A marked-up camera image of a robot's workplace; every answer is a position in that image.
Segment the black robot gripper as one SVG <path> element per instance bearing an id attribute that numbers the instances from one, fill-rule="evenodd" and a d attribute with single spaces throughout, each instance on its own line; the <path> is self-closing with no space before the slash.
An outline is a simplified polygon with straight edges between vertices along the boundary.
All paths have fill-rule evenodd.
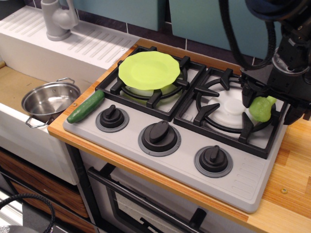
<path id="1" fill-rule="evenodd" d="M 272 96 L 290 104 L 284 125 L 291 125 L 311 108 L 311 83 L 304 74 L 287 74 L 275 67 L 241 69 L 242 103 L 249 108 L 257 96 Z"/>

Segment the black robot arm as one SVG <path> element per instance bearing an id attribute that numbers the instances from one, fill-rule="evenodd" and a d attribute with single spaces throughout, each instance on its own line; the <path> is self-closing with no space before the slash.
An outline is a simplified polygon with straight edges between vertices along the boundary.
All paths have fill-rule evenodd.
<path id="1" fill-rule="evenodd" d="M 281 24 L 282 39 L 270 63 L 258 70 L 242 69 L 242 102 L 272 96 L 289 104 L 284 124 L 311 117 L 311 2 L 309 0 L 247 0 L 248 10 L 265 22 Z"/>

